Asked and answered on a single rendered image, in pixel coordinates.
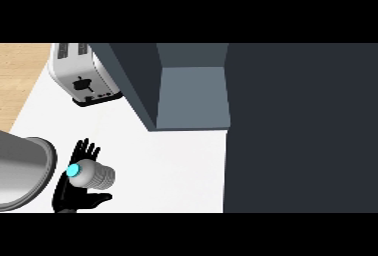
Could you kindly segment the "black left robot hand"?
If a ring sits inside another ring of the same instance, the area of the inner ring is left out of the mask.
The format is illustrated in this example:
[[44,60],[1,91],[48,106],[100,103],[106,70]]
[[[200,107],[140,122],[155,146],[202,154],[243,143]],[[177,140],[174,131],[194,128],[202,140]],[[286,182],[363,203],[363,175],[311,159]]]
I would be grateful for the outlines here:
[[[95,160],[100,148],[79,140],[70,155],[69,163],[75,164],[82,159]],[[109,193],[88,193],[85,188],[73,187],[66,173],[61,173],[51,197],[51,208],[56,213],[75,213],[81,209],[94,209],[103,202],[112,199]]]

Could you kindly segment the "clear water bottle blue cap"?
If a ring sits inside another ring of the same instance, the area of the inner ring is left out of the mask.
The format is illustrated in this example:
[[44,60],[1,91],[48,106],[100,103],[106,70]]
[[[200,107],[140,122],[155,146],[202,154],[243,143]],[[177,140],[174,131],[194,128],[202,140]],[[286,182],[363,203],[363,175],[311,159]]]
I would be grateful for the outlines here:
[[82,159],[70,164],[64,174],[73,187],[104,190],[115,182],[115,171],[98,162]]

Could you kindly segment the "dark grey cabinet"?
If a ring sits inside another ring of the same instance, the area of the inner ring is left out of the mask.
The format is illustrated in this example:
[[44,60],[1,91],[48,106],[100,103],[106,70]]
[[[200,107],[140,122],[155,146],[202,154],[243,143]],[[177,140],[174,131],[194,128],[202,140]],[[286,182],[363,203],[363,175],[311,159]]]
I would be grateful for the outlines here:
[[90,47],[147,130],[228,128],[225,43],[93,43]]

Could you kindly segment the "grey metal pot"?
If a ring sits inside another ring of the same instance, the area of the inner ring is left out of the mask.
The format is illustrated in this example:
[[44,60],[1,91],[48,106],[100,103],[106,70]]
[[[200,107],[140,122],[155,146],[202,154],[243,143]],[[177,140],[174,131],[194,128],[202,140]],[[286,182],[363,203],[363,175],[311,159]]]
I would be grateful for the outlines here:
[[51,179],[57,162],[53,144],[0,131],[0,212],[26,205]]

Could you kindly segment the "silver toaster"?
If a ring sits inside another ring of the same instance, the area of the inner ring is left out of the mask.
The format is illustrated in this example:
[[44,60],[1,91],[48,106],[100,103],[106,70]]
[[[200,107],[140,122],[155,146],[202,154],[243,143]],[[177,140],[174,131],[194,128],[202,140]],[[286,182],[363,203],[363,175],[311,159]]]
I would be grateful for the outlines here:
[[48,74],[79,107],[116,100],[122,92],[87,43],[53,43]]

